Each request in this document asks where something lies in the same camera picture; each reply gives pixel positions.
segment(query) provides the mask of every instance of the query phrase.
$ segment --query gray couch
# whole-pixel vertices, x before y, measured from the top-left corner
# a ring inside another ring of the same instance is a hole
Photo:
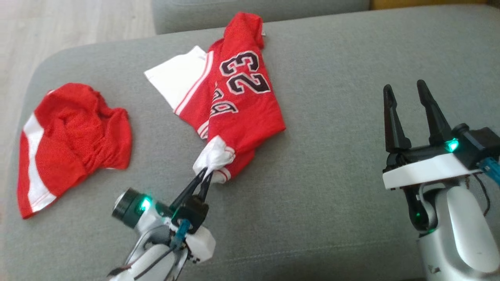
[[[225,27],[239,11],[264,22],[367,11],[369,0],[152,0],[157,34]]]
[[[277,1],[276,7],[286,3]],[[368,7],[368,1],[359,3]],[[338,11],[354,9],[345,7]],[[163,13],[170,17],[173,11]],[[401,123],[415,146],[428,140],[418,79],[427,82],[452,126],[465,122],[500,132],[500,10],[425,6],[267,22],[264,28],[263,57],[287,130],[263,144],[237,178],[211,188],[205,225],[217,240],[215,255],[206,263],[188,264],[180,280],[424,276],[404,194],[386,191],[382,182],[387,157],[382,89],[392,85]],[[48,90],[85,83],[110,107],[128,110],[132,157],[127,170],[100,170],[53,206],[22,220],[15,153],[4,216],[9,280],[100,281],[123,262],[136,236],[111,217],[115,199],[135,188],[171,202],[194,176],[191,166],[205,144],[172,113],[143,72],[194,45],[207,50],[223,30],[83,46],[39,66],[18,134]],[[500,243],[500,189],[485,183],[493,202],[487,220]],[[480,193],[477,197],[485,203]]]

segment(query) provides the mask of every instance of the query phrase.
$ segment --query folded clothing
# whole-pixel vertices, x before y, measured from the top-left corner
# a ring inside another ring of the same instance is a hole
[[[193,169],[214,171],[212,182],[235,177],[256,147],[286,128],[261,53],[263,33],[258,15],[239,12],[208,53],[195,46],[144,73],[208,140]]]
[[[126,169],[131,147],[125,109],[109,108],[85,84],[50,91],[20,137],[17,201],[22,218],[50,205],[98,168]]]

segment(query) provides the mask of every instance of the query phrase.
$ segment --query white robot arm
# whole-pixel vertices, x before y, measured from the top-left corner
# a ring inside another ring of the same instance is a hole
[[[116,201],[113,217],[133,228],[139,239],[122,267],[109,273],[111,281],[174,281],[187,260],[209,260],[216,247],[210,231],[202,226],[212,175],[202,170],[170,205],[133,189]],[[193,195],[198,184],[200,192]]]
[[[384,88],[385,188],[405,193],[428,281],[498,281],[500,252],[485,219],[489,207],[481,211],[467,182],[485,173],[500,185],[500,137],[487,127],[451,130],[425,82],[417,87],[430,137],[429,145],[415,148],[403,132],[391,86]]]

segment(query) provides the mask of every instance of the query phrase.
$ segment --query basketball jersey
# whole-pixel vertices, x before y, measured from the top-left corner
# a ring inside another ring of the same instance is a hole
[[[238,13],[205,53],[195,46],[145,72],[173,111],[208,144],[195,161],[223,183],[253,159],[255,148],[285,129],[261,49],[262,19]]]

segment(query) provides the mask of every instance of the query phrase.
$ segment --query white sleeve cuff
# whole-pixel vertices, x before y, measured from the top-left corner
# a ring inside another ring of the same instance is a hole
[[[207,53],[195,46],[186,54],[180,54],[144,72],[175,111],[193,85],[202,77]]]
[[[231,173],[224,168],[235,159],[235,150],[226,145],[220,136],[212,138],[203,148],[194,162],[192,169],[198,174],[208,168],[206,175],[213,173],[212,183],[224,183],[231,178]]]

